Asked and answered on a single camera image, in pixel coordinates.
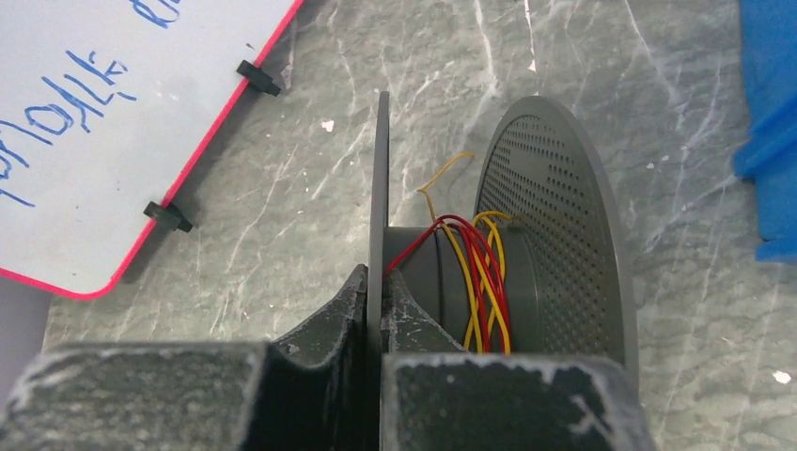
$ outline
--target perforated metal grille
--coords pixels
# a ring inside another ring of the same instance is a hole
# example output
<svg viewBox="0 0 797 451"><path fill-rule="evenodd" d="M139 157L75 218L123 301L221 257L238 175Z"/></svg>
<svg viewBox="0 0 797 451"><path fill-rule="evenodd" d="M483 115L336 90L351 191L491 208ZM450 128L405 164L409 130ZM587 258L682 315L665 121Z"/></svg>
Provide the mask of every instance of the perforated metal grille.
<svg viewBox="0 0 797 451"><path fill-rule="evenodd" d="M614 247L594 171L575 133L543 115L511 120L495 141L477 210L524 230L533 259L541 349L623 358Z"/></svg>

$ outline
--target white speck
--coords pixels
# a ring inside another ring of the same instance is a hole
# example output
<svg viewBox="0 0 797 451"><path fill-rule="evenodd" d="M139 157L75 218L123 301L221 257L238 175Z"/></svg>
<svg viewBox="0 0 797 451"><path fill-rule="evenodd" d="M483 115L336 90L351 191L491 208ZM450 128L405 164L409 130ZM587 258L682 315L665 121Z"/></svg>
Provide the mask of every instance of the white speck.
<svg viewBox="0 0 797 451"><path fill-rule="evenodd" d="M773 373L773 377L776 381L780 383L789 383L791 382L791 376L789 373L784 373L783 371L775 371Z"/></svg>

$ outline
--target blue handwritten text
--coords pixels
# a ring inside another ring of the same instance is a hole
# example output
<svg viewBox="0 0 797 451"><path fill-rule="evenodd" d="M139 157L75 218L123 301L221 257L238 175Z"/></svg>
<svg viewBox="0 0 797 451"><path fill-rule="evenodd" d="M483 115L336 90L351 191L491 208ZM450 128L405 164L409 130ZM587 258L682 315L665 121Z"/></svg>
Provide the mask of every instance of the blue handwritten text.
<svg viewBox="0 0 797 451"><path fill-rule="evenodd" d="M98 69L96 54L96 52L91 52L86 58L82 58L73 52L67 51L67 56L81 70L79 76L82 78L65 73L63 78L68 83L56 83L48 77L41 77L41 81L60 96L59 101L63 101L71 107L69 111L65 108L64 103L53 102L46 105L28 106L24 109L27 125L38 129L37 131L28 130L14 122L0 120L0 181L8 180L16 166L31 169L30 163L19 150L15 150L17 147L6 144L3 140L2 132L11 133L9 136L17 142L20 140L27 142L36 141L44 146L53 146L54 142L47 136L64 134L75 124L76 119L73 116L78 116L77 120L80 122L80 127L84 132L91 133L91 129L86 124L87 113L91 113L96 117L104 117L105 114L102 108L108 106L115 97L120 97L126 101L136 101L136 97L111 87L117 83L114 77L127 72L127 67L119 61L113 60L106 69ZM91 88L89 85L99 85L101 88ZM36 207L33 202L21 194L15 194L0 188L0 198L3 197L25 207Z"/></svg>
<svg viewBox="0 0 797 451"><path fill-rule="evenodd" d="M128 0L133 4L133 10L139 16L163 29L177 21L180 11L173 5L179 5L180 0Z"/></svg>

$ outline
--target cylindrical core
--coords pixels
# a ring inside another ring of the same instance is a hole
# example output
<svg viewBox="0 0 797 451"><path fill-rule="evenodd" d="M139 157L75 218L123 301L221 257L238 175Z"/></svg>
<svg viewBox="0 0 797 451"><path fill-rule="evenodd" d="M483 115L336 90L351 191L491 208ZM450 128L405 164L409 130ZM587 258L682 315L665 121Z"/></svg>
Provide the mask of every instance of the cylindrical core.
<svg viewBox="0 0 797 451"><path fill-rule="evenodd" d="M425 227L388 227L384 232L384 266L387 267L426 230ZM461 237L456 231L453 233L464 252ZM536 352L541 349L542 330L539 327L537 286L531 256L522 233L502 228L501 239L507 263L505 288L511 320L512 350ZM445 232L437 229L398 265L398 269L421 308L446 332L462 342L471 318L471 308L460 261ZM489 304L486 293L485 303ZM491 338L492 348L500 350L497 323Z"/></svg>

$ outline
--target black plastic clip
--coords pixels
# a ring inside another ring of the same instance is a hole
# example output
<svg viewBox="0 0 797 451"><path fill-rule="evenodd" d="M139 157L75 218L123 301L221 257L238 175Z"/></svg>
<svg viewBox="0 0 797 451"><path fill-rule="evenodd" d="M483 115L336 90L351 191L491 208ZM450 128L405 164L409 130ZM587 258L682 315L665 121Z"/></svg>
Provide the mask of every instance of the black plastic clip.
<svg viewBox="0 0 797 451"><path fill-rule="evenodd" d="M256 91L265 92L275 97L279 94L280 88L274 84L273 78L249 61L242 61L236 72L248 79L249 85Z"/></svg>
<svg viewBox="0 0 797 451"><path fill-rule="evenodd" d="M149 202L144 209L144 214L155 220L159 226L165 226L169 230L182 230L183 232L190 232L194 225L185 218L182 211L172 204L168 204L165 208Z"/></svg>

